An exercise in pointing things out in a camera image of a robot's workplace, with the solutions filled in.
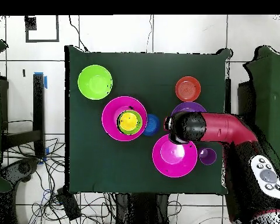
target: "table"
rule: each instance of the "table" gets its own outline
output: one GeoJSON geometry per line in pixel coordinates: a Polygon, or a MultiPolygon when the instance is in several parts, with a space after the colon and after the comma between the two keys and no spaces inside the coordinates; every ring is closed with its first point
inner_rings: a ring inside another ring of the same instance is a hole
{"type": "Polygon", "coordinates": [[[152,148],[166,131],[161,128],[154,136],[118,142],[105,133],[101,114],[111,99],[131,96],[162,123],[181,103],[174,87],[183,76],[193,76],[201,84],[201,94],[195,102],[208,112],[222,113],[225,61],[230,54],[228,49],[217,54],[86,53],[71,45],[65,47],[69,192],[226,194],[219,143],[195,143],[198,148],[216,150],[214,164],[206,166],[198,161],[186,176],[169,178],[159,173],[152,162],[152,148]],[[93,64],[108,69],[113,78],[110,94],[101,100],[89,100],[78,89],[80,72],[93,64]]]}

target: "blue bowl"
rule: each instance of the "blue bowl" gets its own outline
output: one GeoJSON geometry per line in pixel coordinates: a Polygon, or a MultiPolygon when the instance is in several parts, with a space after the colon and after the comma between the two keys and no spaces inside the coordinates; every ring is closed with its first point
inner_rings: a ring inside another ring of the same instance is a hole
{"type": "Polygon", "coordinates": [[[145,136],[155,135],[160,129],[160,121],[154,114],[147,114],[147,125],[143,132],[145,136]]]}

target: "green bowl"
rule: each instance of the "green bowl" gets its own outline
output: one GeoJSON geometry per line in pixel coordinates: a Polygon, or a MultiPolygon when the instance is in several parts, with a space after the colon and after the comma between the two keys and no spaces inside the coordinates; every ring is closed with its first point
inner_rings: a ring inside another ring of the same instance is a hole
{"type": "Polygon", "coordinates": [[[137,113],[136,111],[132,111],[132,110],[124,111],[117,118],[117,128],[125,135],[134,135],[141,129],[141,127],[142,127],[142,118],[141,118],[140,114],[137,113]],[[125,113],[132,113],[132,114],[136,115],[137,124],[136,124],[136,127],[134,129],[132,129],[131,131],[127,131],[120,126],[120,118],[125,113]]]}
{"type": "Polygon", "coordinates": [[[111,74],[100,65],[87,66],[78,78],[80,92],[90,100],[106,97],[112,89],[112,84],[111,74]]]}

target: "purple bowl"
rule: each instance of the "purple bowl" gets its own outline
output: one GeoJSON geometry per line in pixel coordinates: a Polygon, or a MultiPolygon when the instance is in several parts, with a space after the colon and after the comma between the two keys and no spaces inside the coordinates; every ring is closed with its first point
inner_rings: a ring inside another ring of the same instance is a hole
{"type": "Polygon", "coordinates": [[[206,109],[204,109],[204,107],[202,107],[200,104],[196,103],[196,102],[183,102],[180,103],[172,112],[171,115],[173,115],[174,113],[177,113],[179,111],[196,111],[196,112],[206,112],[206,109]]]}

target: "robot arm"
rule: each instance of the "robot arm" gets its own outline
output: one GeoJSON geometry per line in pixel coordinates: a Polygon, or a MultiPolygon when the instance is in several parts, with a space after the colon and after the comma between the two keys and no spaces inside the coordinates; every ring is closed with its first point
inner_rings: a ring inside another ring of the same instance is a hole
{"type": "Polygon", "coordinates": [[[232,222],[280,224],[280,176],[253,131],[231,114],[179,112],[165,119],[164,128],[175,144],[189,141],[228,145],[226,182],[233,195],[227,203],[232,222]]]}

